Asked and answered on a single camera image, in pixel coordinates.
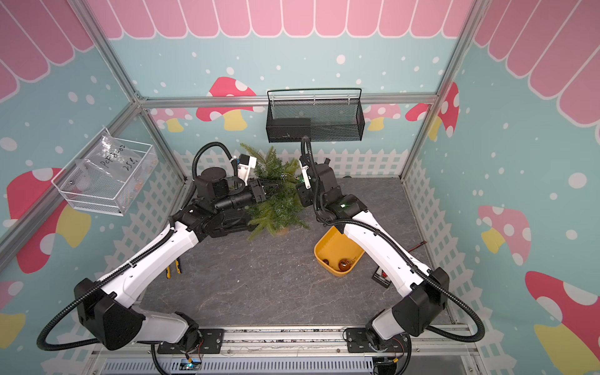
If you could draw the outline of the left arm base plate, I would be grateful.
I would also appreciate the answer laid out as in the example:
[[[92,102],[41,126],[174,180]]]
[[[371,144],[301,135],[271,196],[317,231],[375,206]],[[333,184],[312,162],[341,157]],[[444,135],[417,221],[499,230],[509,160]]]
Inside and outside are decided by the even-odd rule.
[[[202,328],[186,334],[179,342],[172,344],[161,342],[157,353],[161,355],[205,355],[220,354],[223,345],[224,329]]]

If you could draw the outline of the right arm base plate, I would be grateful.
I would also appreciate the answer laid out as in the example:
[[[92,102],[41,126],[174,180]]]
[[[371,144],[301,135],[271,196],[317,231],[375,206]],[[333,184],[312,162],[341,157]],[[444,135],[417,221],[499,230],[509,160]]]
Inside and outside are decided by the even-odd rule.
[[[347,327],[342,332],[342,338],[349,353],[386,353],[402,356],[412,349],[409,336],[399,334],[384,340],[365,327]]]

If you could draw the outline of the yellow plastic bin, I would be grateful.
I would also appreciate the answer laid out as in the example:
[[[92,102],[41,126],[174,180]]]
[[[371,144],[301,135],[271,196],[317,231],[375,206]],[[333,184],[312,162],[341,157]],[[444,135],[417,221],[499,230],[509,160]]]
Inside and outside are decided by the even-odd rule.
[[[340,278],[353,270],[364,253],[364,250],[356,242],[350,240],[335,227],[331,227],[314,247],[314,256],[318,263],[328,272]],[[323,263],[324,259],[329,260],[329,266]],[[350,271],[345,273],[339,271],[338,263],[341,259],[351,259],[353,261]]]

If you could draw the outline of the copper shiny ball ornament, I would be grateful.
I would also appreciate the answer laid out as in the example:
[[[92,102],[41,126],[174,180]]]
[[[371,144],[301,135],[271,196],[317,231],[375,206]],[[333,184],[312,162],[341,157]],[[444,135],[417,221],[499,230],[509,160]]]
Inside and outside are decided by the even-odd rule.
[[[341,273],[350,271],[352,267],[353,261],[351,259],[341,259],[338,263],[338,269]]]

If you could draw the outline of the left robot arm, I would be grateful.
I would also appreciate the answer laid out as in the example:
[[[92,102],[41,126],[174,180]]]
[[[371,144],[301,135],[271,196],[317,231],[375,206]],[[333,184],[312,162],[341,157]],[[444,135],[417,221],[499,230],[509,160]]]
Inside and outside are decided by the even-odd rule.
[[[147,287],[169,266],[207,237],[220,238],[257,225],[250,206],[265,203],[283,187],[283,181],[252,178],[256,157],[233,156],[220,142],[209,142],[192,160],[193,189],[184,205],[169,217],[167,226],[145,248],[97,281],[84,279],[74,289],[75,300],[42,329],[37,347],[62,351],[102,344],[117,350],[131,343],[173,345],[182,353],[202,343],[198,324],[182,312],[151,312],[134,307]],[[73,310],[93,337],[78,342],[50,344],[53,328]]]

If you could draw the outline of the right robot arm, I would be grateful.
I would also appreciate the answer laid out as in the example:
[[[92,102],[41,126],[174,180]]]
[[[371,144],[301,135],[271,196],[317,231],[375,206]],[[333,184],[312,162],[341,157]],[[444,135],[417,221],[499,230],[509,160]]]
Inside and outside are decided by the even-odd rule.
[[[345,195],[328,162],[314,159],[311,139],[301,140],[303,184],[298,187],[303,206],[312,206],[319,223],[336,228],[370,256],[387,274],[401,300],[372,318],[366,325],[367,341],[381,349],[394,337],[413,337],[431,331],[456,342],[474,343],[485,336],[481,318],[449,290],[449,276],[441,268],[432,270],[414,258],[388,234],[367,206],[354,195]],[[464,336],[432,326],[433,320],[454,303],[476,326],[475,333]]]

